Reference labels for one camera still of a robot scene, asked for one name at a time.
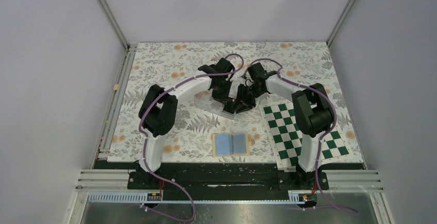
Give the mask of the clear plastic card box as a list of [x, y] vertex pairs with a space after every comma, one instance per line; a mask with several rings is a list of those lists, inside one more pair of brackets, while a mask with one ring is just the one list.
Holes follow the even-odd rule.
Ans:
[[212, 98], [212, 91], [202, 91], [194, 95], [194, 107], [230, 120], [236, 114], [224, 111], [225, 105]]

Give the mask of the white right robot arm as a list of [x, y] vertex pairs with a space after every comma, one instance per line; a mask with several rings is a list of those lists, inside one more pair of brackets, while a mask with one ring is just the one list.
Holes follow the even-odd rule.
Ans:
[[295, 119], [302, 132], [301, 155], [296, 166], [296, 184], [310, 188], [321, 178], [319, 169], [322, 142], [334, 129], [337, 122], [335, 108], [320, 83], [311, 86], [292, 82], [280, 75], [280, 71], [268, 72], [255, 60], [245, 71], [251, 85], [238, 87], [235, 100], [236, 113], [248, 111], [256, 106], [256, 99], [263, 94], [279, 95], [293, 104]]

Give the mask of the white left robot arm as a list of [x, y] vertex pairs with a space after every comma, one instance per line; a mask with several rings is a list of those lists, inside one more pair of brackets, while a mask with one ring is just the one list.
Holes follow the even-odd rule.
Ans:
[[216, 64], [200, 66], [194, 76], [173, 87], [154, 84], [149, 88], [139, 111], [139, 131], [146, 136], [139, 160], [144, 170], [140, 182], [145, 187], [154, 188], [159, 184], [160, 175], [156, 170], [162, 162], [162, 138], [174, 126], [178, 104], [203, 91], [211, 91], [212, 98], [222, 105], [231, 101], [231, 79], [240, 68], [235, 68], [227, 58], [221, 58]]

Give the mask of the floral table mat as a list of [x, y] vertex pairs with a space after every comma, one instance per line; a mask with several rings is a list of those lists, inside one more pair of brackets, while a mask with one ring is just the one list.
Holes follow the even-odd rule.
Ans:
[[[362, 163], [355, 131], [346, 101], [324, 42], [177, 42], [140, 43], [128, 78], [119, 117], [110, 147], [108, 162], [133, 162], [141, 158], [145, 136], [139, 132], [139, 109], [151, 85], [174, 86], [194, 76], [204, 65], [220, 58], [240, 70], [233, 77], [232, 88], [245, 83], [241, 76], [256, 59], [267, 71], [279, 70], [282, 77], [297, 83], [321, 83], [334, 104], [337, 127], [326, 136], [321, 162]], [[194, 97], [178, 105], [176, 120], [163, 139], [163, 162], [194, 163], [279, 163], [294, 166], [300, 154], [300, 132], [292, 128], [291, 105], [274, 94], [257, 99], [254, 109], [230, 120], [194, 107]], [[248, 156], [214, 157], [212, 134], [247, 133]]]

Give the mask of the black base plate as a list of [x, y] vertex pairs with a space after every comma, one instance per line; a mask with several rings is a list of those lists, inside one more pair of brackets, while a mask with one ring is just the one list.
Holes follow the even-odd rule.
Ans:
[[126, 169], [128, 189], [157, 190], [163, 199], [187, 200], [172, 182], [181, 185], [196, 201], [206, 200], [285, 200], [288, 190], [311, 192], [315, 173], [279, 170], [274, 163], [170, 163], [163, 162], [155, 172], [168, 179], [163, 185], [138, 162], [98, 161], [98, 169]]

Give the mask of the aluminium frame rail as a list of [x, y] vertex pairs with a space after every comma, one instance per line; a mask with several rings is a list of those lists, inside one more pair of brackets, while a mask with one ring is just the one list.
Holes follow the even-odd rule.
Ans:
[[105, 114], [101, 131], [99, 133], [95, 151], [93, 152], [93, 157], [89, 166], [90, 169], [94, 167], [94, 164], [97, 160], [105, 160], [109, 156], [117, 119], [119, 117], [128, 78], [137, 49], [138, 44], [130, 44], [129, 48], [125, 51], [124, 58], [120, 64], [119, 71], [115, 78], [115, 82], [111, 85], [112, 92], [109, 99], [109, 105]]

